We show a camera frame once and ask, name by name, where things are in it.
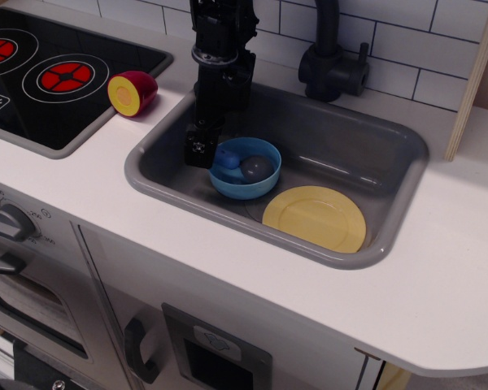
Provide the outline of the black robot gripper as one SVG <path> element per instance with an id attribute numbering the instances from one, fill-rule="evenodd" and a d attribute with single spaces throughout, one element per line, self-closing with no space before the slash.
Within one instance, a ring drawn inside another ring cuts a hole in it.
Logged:
<path id="1" fill-rule="evenodd" d="M 256 55 L 238 48 L 228 57 L 192 49 L 198 63 L 194 86 L 194 125 L 185 133 L 184 162 L 188 166 L 211 168 L 218 146 L 220 129 L 216 126 L 233 111 L 245 110 L 250 101 Z"/>

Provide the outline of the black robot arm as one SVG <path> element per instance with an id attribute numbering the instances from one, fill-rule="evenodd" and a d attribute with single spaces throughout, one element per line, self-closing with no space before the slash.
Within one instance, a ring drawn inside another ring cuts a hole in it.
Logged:
<path id="1" fill-rule="evenodd" d="M 209 169 L 225 116 L 249 104 L 256 56 L 246 44 L 256 36 L 259 19 L 252 1 L 192 1 L 190 14 L 198 79 L 184 155 L 187 165 Z"/>

